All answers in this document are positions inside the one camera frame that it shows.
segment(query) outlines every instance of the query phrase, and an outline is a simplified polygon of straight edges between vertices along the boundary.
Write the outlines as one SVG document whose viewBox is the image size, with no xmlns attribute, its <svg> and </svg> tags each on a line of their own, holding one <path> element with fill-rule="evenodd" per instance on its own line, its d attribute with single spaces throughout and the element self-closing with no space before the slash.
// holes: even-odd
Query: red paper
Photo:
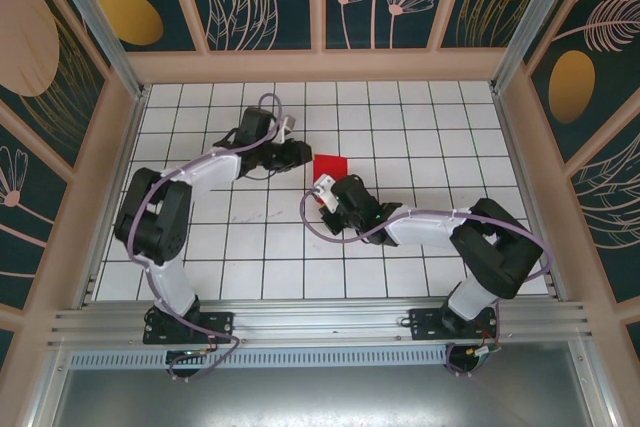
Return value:
<svg viewBox="0 0 640 427">
<path fill-rule="evenodd" d="M 313 181 L 327 174 L 333 180 L 340 180 L 347 175 L 347 159 L 337 155 L 316 155 L 313 158 Z"/>
</svg>

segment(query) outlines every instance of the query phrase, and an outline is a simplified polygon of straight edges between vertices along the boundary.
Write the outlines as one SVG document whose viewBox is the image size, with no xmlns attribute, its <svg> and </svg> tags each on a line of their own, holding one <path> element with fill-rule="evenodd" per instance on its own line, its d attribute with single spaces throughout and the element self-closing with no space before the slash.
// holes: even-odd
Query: vent slot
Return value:
<svg viewBox="0 0 640 427">
<path fill-rule="evenodd" d="M 382 365 L 444 364 L 444 345 L 402 347 L 239 349 L 220 368 L 348 367 Z M 184 359 L 175 368 L 207 367 L 224 353 Z M 166 369 L 176 351 L 86 351 L 75 352 L 70 370 Z"/>
</svg>

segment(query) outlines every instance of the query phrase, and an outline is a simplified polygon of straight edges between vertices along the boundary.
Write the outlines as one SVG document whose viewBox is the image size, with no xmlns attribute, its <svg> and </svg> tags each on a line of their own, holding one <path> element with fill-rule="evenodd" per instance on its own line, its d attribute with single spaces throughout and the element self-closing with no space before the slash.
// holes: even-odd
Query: white tile floor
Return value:
<svg viewBox="0 0 640 427">
<path fill-rule="evenodd" d="M 294 137 L 315 153 L 349 158 L 349 172 L 381 202 L 446 210 L 489 196 L 526 219 L 485 82 L 155 85 L 123 191 L 141 167 L 179 166 L 208 150 L 238 125 L 240 106 L 274 91 L 296 118 Z M 298 217 L 311 183 L 309 164 L 261 182 L 240 179 L 198 199 L 184 268 L 201 299 L 445 296 L 467 275 L 459 257 L 431 247 L 318 239 Z M 308 205 L 310 220 L 319 222 L 317 204 Z M 521 294 L 547 294 L 547 287 L 537 279 Z M 140 268 L 112 238 L 93 295 L 151 299 Z"/>
</svg>

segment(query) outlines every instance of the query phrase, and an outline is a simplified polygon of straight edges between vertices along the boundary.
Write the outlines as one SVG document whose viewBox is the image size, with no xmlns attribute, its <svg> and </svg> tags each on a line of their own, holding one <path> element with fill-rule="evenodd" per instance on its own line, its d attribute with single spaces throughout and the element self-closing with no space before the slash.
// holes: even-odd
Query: pink circle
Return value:
<svg viewBox="0 0 640 427">
<path fill-rule="evenodd" d="M 19 190 L 12 190 L 4 198 L 4 206 L 5 207 L 15 207 L 19 203 L 20 203 L 20 191 Z"/>
<path fill-rule="evenodd" d="M 391 4 L 389 6 L 389 13 L 391 15 L 401 15 L 404 13 L 404 11 L 402 10 L 402 7 L 400 7 L 398 4 Z"/>
</svg>

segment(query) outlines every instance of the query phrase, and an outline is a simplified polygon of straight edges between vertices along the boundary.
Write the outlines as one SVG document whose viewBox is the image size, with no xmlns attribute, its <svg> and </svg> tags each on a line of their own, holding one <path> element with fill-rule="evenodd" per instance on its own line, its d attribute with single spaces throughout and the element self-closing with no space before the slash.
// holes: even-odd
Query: metal floor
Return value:
<svg viewBox="0 0 640 427">
<path fill-rule="evenodd" d="M 471 378 L 441 365 L 72 371 L 58 427 L 585 427 L 566 346 L 509 345 Z"/>
</svg>

